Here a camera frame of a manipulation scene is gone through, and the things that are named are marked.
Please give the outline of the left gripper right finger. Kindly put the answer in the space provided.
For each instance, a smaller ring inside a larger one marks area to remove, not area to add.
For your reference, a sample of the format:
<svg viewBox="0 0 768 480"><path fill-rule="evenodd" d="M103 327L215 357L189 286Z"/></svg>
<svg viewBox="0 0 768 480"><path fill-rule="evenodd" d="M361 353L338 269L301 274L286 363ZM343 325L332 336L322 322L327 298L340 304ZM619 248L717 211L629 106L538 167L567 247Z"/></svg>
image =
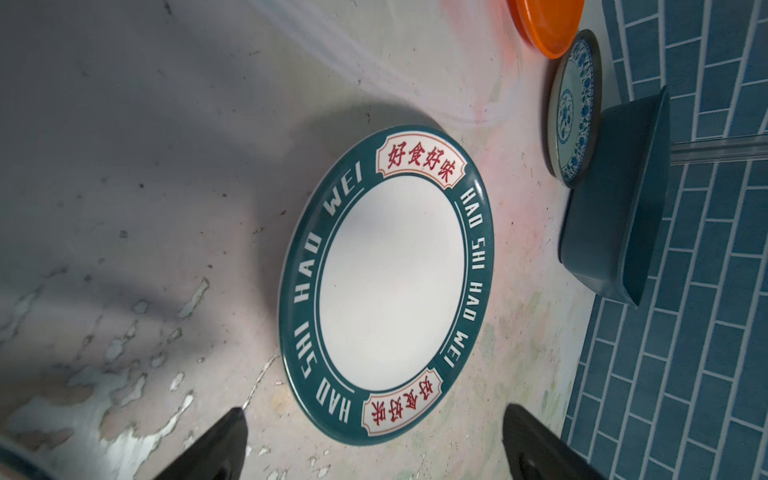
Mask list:
<svg viewBox="0 0 768 480"><path fill-rule="evenodd" d="M506 407L502 443L514 480L603 476L520 404Z"/></svg>

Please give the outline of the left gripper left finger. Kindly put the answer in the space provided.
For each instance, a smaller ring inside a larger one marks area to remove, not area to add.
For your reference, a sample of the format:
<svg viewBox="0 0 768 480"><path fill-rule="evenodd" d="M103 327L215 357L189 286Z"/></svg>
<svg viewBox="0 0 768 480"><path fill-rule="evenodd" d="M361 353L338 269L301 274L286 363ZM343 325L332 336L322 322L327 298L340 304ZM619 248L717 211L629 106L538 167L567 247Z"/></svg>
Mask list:
<svg viewBox="0 0 768 480"><path fill-rule="evenodd" d="M238 480L246 457L248 426L233 407L157 476L157 480Z"/></svg>

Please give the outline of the green rim plate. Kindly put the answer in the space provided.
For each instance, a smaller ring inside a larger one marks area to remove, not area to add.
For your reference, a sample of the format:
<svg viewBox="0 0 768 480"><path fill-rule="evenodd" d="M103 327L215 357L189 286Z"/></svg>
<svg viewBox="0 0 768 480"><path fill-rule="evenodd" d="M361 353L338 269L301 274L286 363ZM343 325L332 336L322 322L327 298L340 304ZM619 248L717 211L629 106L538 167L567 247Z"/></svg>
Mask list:
<svg viewBox="0 0 768 480"><path fill-rule="evenodd" d="M296 225L277 309L288 383L320 431L379 444L437 407L479 336L494 240L480 172L448 134L392 127L337 160Z"/></svg>

